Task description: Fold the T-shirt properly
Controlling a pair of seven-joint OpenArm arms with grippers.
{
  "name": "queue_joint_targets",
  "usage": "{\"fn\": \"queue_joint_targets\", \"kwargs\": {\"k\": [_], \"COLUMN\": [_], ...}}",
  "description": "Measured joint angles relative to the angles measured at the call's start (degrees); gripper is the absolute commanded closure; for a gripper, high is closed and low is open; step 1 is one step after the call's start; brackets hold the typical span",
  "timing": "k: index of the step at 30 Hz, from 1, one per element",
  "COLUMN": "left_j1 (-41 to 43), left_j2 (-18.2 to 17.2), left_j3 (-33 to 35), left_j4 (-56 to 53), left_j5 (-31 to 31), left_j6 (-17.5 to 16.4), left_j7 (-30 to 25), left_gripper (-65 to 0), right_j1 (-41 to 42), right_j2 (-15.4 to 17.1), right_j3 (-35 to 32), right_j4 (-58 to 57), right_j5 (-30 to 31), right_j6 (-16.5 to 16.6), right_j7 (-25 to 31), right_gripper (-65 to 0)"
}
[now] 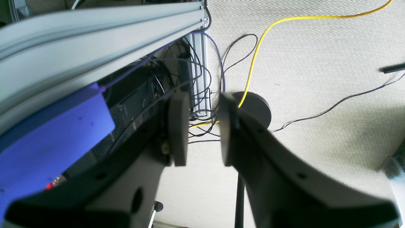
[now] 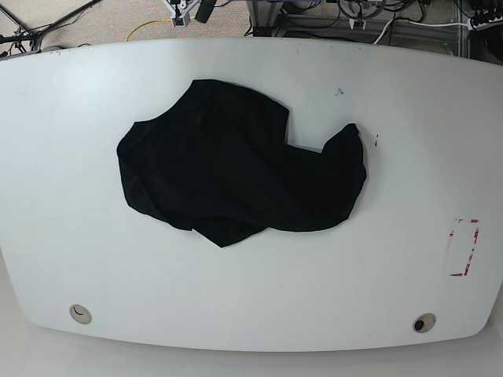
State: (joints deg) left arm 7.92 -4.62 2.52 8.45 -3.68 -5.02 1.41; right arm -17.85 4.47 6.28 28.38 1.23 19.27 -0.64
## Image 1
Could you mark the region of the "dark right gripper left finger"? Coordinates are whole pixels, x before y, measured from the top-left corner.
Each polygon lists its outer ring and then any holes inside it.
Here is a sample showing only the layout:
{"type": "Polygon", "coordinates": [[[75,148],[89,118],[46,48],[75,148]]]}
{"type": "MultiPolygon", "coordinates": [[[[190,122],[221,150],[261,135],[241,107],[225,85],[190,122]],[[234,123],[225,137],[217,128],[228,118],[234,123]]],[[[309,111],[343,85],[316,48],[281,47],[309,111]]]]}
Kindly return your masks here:
{"type": "Polygon", "coordinates": [[[160,177],[185,166],[189,97],[162,98],[149,117],[106,160],[59,185],[14,201],[5,228],[147,228],[160,177]]]}

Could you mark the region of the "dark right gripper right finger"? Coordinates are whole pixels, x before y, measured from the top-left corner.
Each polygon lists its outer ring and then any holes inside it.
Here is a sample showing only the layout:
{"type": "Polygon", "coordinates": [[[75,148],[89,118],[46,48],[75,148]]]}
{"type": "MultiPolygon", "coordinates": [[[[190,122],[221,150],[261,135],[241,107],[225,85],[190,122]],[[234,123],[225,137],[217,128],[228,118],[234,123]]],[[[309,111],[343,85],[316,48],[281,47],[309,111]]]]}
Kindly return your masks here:
{"type": "Polygon", "coordinates": [[[257,228],[392,228],[393,202],[360,192],[305,163],[229,93],[219,98],[221,150],[245,182],[257,228]]]}

